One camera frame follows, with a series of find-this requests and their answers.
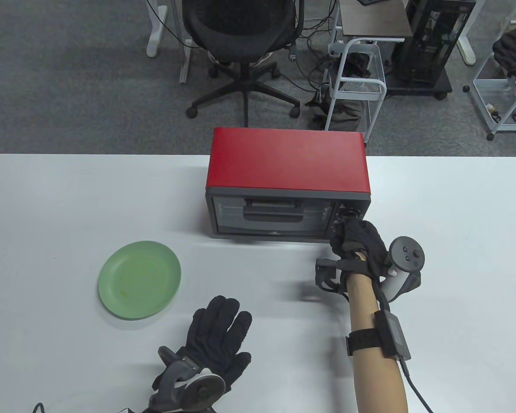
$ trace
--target hand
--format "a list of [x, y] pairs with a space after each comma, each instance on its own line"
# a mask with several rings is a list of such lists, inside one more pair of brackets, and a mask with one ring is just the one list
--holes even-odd
[[348, 270], [343, 270], [341, 276], [343, 286], [346, 285], [348, 275], [352, 273], [364, 274], [373, 281], [380, 282], [380, 277], [389, 267], [386, 246], [375, 226], [368, 221], [344, 219], [335, 229], [331, 247], [335, 254], [347, 260], [345, 267]]
[[[208, 367], [225, 382], [225, 392], [241, 376], [250, 363], [250, 353], [237, 353], [252, 322], [252, 315], [241, 311], [239, 301], [223, 296], [214, 297], [209, 306], [200, 308], [193, 315], [187, 332], [187, 342], [176, 354], [189, 356], [203, 368]], [[153, 388], [158, 387], [162, 374]]]

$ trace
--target wrist tracker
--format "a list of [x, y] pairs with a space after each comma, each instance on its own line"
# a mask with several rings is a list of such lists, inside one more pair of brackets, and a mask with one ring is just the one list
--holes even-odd
[[411, 353], [398, 318], [382, 309], [375, 313], [375, 327], [351, 332], [346, 337], [348, 356], [363, 348], [380, 347], [386, 358], [411, 360]]

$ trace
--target gray carpet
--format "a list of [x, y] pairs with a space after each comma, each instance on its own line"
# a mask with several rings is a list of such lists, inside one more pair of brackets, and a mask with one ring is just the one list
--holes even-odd
[[[511, 3], [487, 1], [470, 33], [480, 55]], [[307, 18], [325, 16], [327, 6], [307, 0]], [[187, 119], [191, 101], [227, 79], [209, 79], [206, 53], [193, 50], [188, 83], [180, 85], [175, 40], [165, 32], [150, 59], [149, 33], [144, 0], [0, 0], [0, 153], [208, 154], [215, 126], [242, 125], [242, 99], [229, 96]], [[317, 48], [325, 44], [325, 36], [314, 39]], [[303, 69], [311, 69], [305, 44], [299, 49]], [[274, 58], [305, 86], [287, 51]], [[483, 120], [461, 91], [474, 69], [456, 49], [447, 70], [455, 92], [445, 101], [394, 97], [384, 103], [369, 154], [516, 156], [516, 134], [486, 141]], [[311, 97], [286, 79], [267, 82], [302, 102]], [[289, 109], [254, 96], [250, 126], [306, 128], [309, 112], [294, 120]]]

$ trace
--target toaster oven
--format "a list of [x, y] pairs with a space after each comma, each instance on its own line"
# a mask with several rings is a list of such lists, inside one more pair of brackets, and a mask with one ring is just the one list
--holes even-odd
[[206, 202], [216, 237], [322, 241], [370, 204], [361, 133], [217, 128]]

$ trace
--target forearm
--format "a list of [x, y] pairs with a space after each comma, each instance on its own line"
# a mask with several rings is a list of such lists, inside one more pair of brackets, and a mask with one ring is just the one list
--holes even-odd
[[[372, 281], [361, 274], [347, 279], [352, 331], [374, 327], [378, 311]], [[380, 348], [363, 348], [353, 354], [354, 384], [359, 413], [407, 413], [403, 379], [395, 360]]]

